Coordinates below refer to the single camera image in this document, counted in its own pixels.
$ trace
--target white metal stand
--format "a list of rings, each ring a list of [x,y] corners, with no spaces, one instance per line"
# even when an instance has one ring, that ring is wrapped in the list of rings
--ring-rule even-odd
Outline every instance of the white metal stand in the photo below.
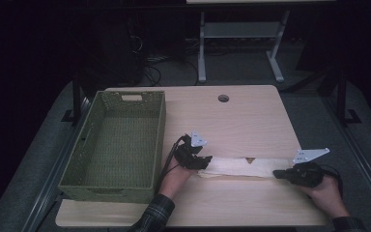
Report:
[[[198,80],[206,82],[206,64],[204,60],[205,38],[275,38],[275,43],[267,57],[270,61],[276,81],[283,82],[284,77],[275,60],[281,44],[289,11],[285,11],[280,21],[276,22],[205,22],[204,12],[200,22],[200,53],[198,54]]]

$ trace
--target white cloth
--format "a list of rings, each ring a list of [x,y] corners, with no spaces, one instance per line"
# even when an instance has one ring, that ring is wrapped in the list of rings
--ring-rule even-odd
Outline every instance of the white cloth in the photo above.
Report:
[[[273,170],[290,168],[289,159],[263,159],[256,158],[249,163],[246,158],[213,158],[205,170],[198,175],[209,178],[215,176],[254,176],[273,177]]]

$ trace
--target sleeve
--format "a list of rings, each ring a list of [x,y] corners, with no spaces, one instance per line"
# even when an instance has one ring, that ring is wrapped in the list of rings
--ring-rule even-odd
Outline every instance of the sleeve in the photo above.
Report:
[[[144,211],[138,220],[128,231],[163,231],[168,218],[174,210],[174,202],[165,195],[158,194]]]
[[[335,232],[367,232],[357,217],[337,217],[332,220]]]

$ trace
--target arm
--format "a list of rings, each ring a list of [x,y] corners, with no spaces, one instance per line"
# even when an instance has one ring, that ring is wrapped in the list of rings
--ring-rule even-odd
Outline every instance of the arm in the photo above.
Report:
[[[176,159],[172,159],[168,166],[169,171],[161,182],[158,194],[144,211],[129,231],[162,231],[174,210],[173,199],[180,191],[188,178],[196,173],[196,170],[188,170],[178,165]]]
[[[308,194],[315,205],[328,214],[336,231],[366,232],[362,221],[351,217],[339,193],[336,179],[325,176],[322,183],[315,188],[299,187]]]

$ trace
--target green basket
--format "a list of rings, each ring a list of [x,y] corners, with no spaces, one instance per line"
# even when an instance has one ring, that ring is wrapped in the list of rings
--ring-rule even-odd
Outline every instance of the green basket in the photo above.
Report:
[[[164,92],[97,92],[59,189],[79,201],[150,203],[164,126]]]

